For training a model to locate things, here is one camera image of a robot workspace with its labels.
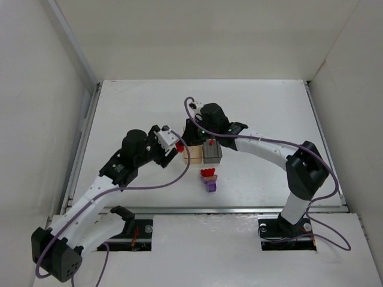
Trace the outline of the red curved lego brick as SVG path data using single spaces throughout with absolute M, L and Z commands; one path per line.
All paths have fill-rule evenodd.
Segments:
M 184 152 L 184 145 L 181 142 L 176 143 L 176 149 L 178 152 Z

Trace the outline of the red flower lego piece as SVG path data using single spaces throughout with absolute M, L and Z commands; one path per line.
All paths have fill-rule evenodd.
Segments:
M 203 178 L 206 178 L 206 177 L 212 177 L 212 176 L 215 175 L 215 168 L 201 169 L 201 170 L 200 170 L 200 175 L 201 175 Z

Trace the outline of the purple lego piece with butterfly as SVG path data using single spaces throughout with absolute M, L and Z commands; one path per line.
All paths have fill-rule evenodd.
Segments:
M 216 190 L 217 190 L 217 184 L 216 184 L 217 178 L 218 178 L 217 175 L 206 176 L 206 177 L 202 178 L 203 183 L 206 185 L 207 192 L 209 192 L 209 193 L 216 192 Z

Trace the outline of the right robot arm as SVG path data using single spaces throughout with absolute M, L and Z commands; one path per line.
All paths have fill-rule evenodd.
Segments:
M 202 104 L 188 97 L 184 107 L 188 119 L 183 139 L 187 145 L 200 145 L 212 138 L 222 147 L 255 155 L 286 172 L 290 194 L 277 226 L 283 237 L 296 233 L 299 221 L 330 173 L 317 147 L 309 141 L 298 145 L 267 138 L 246 124 L 229 121 L 216 103 Z

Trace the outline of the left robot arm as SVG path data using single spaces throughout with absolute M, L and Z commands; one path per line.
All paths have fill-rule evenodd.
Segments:
M 102 209 L 138 176 L 140 167 L 154 162 L 165 168 L 186 143 L 173 129 L 153 126 L 146 133 L 127 132 L 118 149 L 100 169 L 85 194 L 50 227 L 37 228 L 31 236 L 32 260 L 39 279 L 49 276 L 66 282 L 78 271 L 87 253 L 108 237 L 131 227 L 134 214 L 116 207 L 108 222 L 97 222 Z

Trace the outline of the amber transparent container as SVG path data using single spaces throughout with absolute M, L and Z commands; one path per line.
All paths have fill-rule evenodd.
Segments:
M 198 146 L 188 146 L 189 152 L 184 150 L 184 162 L 188 163 L 188 158 L 190 158 L 190 164 L 201 164 L 203 162 L 203 145 Z

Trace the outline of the grey transparent container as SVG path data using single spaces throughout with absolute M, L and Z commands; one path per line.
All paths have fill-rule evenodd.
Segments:
M 203 143 L 203 163 L 204 164 L 220 164 L 223 157 L 221 145 L 214 139 L 213 146 L 209 145 L 209 141 Z

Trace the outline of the aluminium left rail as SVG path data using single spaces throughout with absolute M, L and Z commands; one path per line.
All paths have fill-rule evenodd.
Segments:
M 85 92 L 84 111 L 78 122 L 77 134 L 72 146 L 63 186 L 59 193 L 58 202 L 53 205 L 50 215 L 47 217 L 45 228 L 50 226 L 54 216 L 63 215 L 72 205 L 101 90 L 102 83 L 97 83 L 91 96 L 87 91 Z

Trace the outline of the aluminium rail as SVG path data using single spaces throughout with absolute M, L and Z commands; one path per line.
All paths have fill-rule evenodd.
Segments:
M 339 191 L 338 191 L 338 195 L 339 195 L 339 198 L 343 204 L 343 206 L 347 207 L 347 211 L 349 211 L 349 208 L 348 208 L 348 204 L 346 202 L 346 199 L 345 199 L 345 196 L 344 196 L 344 193 L 342 191 L 342 188 L 341 188 L 341 184 L 340 184 L 340 181 L 338 179 L 338 175 L 336 173 L 336 169 L 335 169 L 335 166 L 333 164 L 333 160 L 332 160 L 332 156 L 331 156 L 331 153 L 330 153 L 330 150 L 329 150 L 329 146 L 327 144 L 327 141 L 326 141 L 326 137 L 325 137 L 325 134 L 324 134 L 324 131 L 323 131 L 323 128 L 321 126 L 321 123 L 320 123 L 320 119 L 319 119 L 319 116 L 318 116 L 318 113 L 317 113 L 317 110 L 315 108 L 315 105 L 314 105 L 314 100 L 312 98 L 312 94 L 311 94 L 311 91 L 310 91 L 310 81 L 303 81 L 304 84 L 305 84 L 305 88 L 306 88 L 306 93 L 308 95 L 308 99 L 309 99 L 309 102 L 311 104 L 311 108 L 312 108 L 312 112 L 314 113 L 314 117 L 315 117 L 315 120 L 316 120 L 316 124 L 318 126 L 318 129 L 319 129 L 319 133 L 320 133 L 320 136 L 321 136 L 321 140 L 323 142 L 323 145 L 324 145 L 324 149 L 325 149 L 325 152 L 326 152 L 326 157 L 328 159 L 328 162 L 329 162 L 329 166 L 331 167 L 332 171 L 334 172 L 334 174 L 336 175 L 336 179 L 338 180 L 338 183 L 339 183 Z M 359 220 L 359 223 L 360 223 L 360 226 L 361 226 L 361 229 L 363 231 L 363 234 L 364 234 L 364 237 L 365 239 L 367 240 L 367 242 L 369 242 L 369 238 L 368 238 L 368 235 L 366 233 L 366 230 L 365 230 L 365 227 L 363 225 L 363 221 L 362 221 L 362 218 L 360 215 L 358 215 L 358 220 Z
M 102 83 L 97 83 L 91 96 L 87 91 L 85 92 L 84 111 L 78 122 L 77 134 L 72 146 L 63 186 L 59 193 L 58 202 L 53 205 L 50 215 L 47 217 L 45 228 L 50 226 L 54 216 L 63 215 L 72 205 L 101 90 Z
M 237 213 L 280 213 L 282 211 L 281 207 L 269 207 L 269 208 L 260 208 L 260 207 L 126 207 L 127 210 L 132 211 L 133 213 L 139 214 L 162 214 L 162 215 L 172 215 L 172 214 L 181 214 L 181 215 L 191 215 L 191 214 L 237 214 Z M 313 213 L 348 213 L 349 210 L 346 206 L 314 206 L 310 208 L 310 212 Z

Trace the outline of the aluminium front rail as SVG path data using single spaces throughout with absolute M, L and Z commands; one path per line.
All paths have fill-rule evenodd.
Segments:
M 139 214 L 162 214 L 162 215 L 172 215 L 172 214 L 181 214 L 181 215 L 191 215 L 191 214 L 237 214 L 237 213 L 280 213 L 282 211 L 281 207 L 269 207 L 269 208 L 260 208 L 260 207 L 126 207 L 127 210 L 132 211 L 133 213 Z M 348 213 L 349 210 L 346 206 L 314 206 L 310 208 L 310 212 L 313 213 Z

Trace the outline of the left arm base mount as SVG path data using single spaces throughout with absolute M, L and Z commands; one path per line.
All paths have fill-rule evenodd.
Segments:
M 122 231 L 105 243 L 110 252 L 149 252 L 152 248 L 154 221 L 152 216 L 135 215 L 125 207 L 116 206 L 110 214 L 124 222 Z

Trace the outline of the aluminium right rail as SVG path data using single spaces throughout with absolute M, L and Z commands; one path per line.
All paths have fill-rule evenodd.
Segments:
M 312 98 L 312 94 L 311 94 L 311 91 L 310 91 L 310 81 L 303 81 L 304 84 L 305 84 L 305 88 L 306 88 L 306 93 L 308 95 L 308 99 L 309 99 L 309 102 L 311 104 L 311 108 L 312 108 L 312 112 L 314 113 L 314 117 L 315 117 L 315 120 L 316 120 L 316 124 L 318 126 L 318 129 L 319 129 L 319 133 L 320 133 L 320 136 L 321 136 L 321 140 L 323 142 L 323 145 L 324 145 L 324 149 L 325 149 L 325 152 L 326 152 L 326 157 L 328 159 L 328 162 L 329 162 L 329 166 L 331 167 L 332 171 L 334 172 L 334 174 L 336 175 L 336 179 L 338 180 L 338 183 L 339 183 L 339 191 L 338 191 L 338 195 L 339 195 L 339 198 L 343 204 L 343 206 L 347 207 L 347 211 L 349 211 L 349 208 L 348 208 L 348 204 L 346 202 L 346 199 L 345 199 L 345 196 L 344 196 L 344 193 L 342 191 L 342 188 L 341 188 L 341 184 L 340 184 L 340 181 L 338 179 L 338 175 L 336 173 L 336 169 L 335 169 L 335 166 L 333 164 L 333 160 L 332 160 L 332 156 L 331 156 L 331 153 L 330 153 L 330 150 L 329 150 L 329 146 L 327 144 L 327 141 L 326 141 L 326 137 L 325 137 L 325 134 L 324 134 L 324 131 L 323 131 L 323 128 L 321 126 L 321 123 L 320 123 L 320 119 L 319 119 L 319 116 L 318 116 L 318 113 L 317 113 L 317 110 L 315 108 L 315 105 L 314 105 L 314 100 Z M 366 233 L 366 230 L 365 230 L 365 227 L 363 225 L 363 221 L 362 221 L 362 218 L 360 215 L 358 215 L 358 220 L 359 220 L 359 223 L 360 223 L 360 226 L 361 226 L 361 229 L 363 231 L 363 234 L 364 234 L 364 237 L 365 239 L 367 240 L 367 242 L 369 242 L 369 238 L 368 238 L 368 235 Z

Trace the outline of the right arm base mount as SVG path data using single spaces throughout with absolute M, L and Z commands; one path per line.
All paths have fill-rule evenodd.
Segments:
M 258 217 L 258 235 L 262 251 L 316 251 L 311 221 L 302 217 L 291 225 L 281 216 Z

